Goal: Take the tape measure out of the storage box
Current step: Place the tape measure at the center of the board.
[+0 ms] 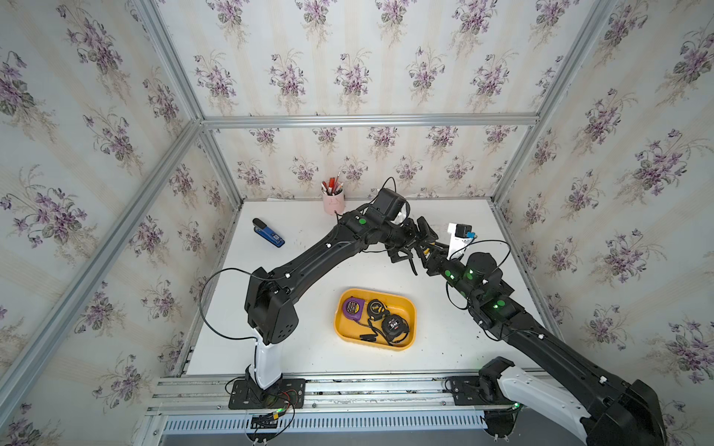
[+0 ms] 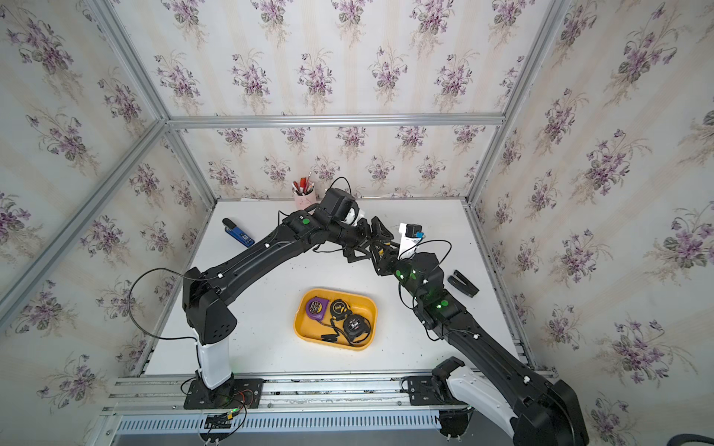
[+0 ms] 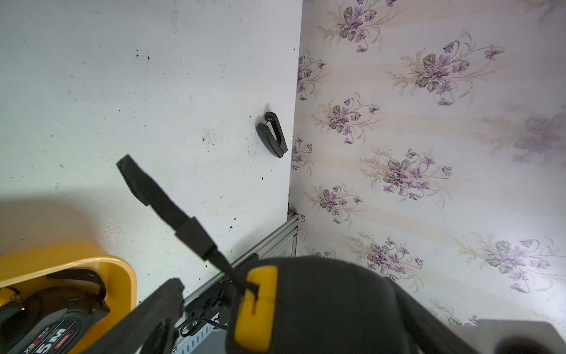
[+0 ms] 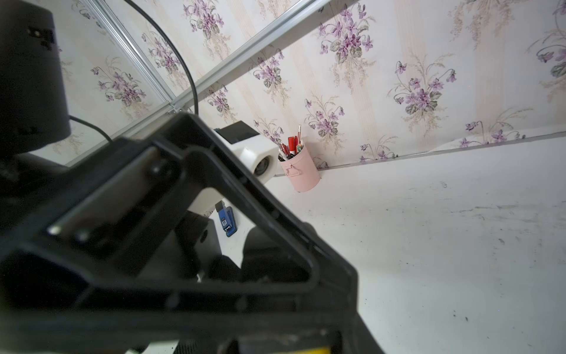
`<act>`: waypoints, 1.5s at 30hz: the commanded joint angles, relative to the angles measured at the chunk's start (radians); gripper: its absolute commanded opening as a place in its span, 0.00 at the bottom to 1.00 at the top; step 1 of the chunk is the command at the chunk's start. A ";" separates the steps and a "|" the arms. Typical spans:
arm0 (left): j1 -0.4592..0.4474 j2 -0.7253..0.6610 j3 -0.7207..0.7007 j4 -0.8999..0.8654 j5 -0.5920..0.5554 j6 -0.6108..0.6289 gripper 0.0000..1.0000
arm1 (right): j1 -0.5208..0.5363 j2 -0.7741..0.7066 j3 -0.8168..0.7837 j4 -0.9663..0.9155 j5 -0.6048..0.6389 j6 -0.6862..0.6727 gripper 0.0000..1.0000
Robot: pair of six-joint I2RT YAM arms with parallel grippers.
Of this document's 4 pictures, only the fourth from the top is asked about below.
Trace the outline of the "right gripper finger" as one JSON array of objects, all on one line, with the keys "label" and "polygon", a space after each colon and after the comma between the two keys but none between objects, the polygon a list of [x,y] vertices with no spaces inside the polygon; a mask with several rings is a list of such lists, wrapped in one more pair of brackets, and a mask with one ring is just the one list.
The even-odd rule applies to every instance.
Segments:
[{"label": "right gripper finger", "polygon": [[73,168],[1,161],[1,349],[380,353],[358,273],[194,114]]}]

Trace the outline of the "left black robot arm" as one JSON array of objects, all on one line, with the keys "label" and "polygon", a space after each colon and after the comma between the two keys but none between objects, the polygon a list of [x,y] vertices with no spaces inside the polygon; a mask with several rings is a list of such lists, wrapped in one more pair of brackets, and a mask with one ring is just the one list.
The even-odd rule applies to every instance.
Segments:
[{"label": "left black robot arm", "polygon": [[[1,154],[29,156],[70,133],[54,20],[24,1],[2,4],[1,15]],[[106,254],[127,274],[171,271],[182,246],[160,259],[155,253],[205,177],[202,167],[173,151],[174,141],[196,151],[217,138],[196,113],[182,113],[144,141],[116,140],[59,176],[40,178],[16,202],[2,201],[1,254],[40,237]]]}]

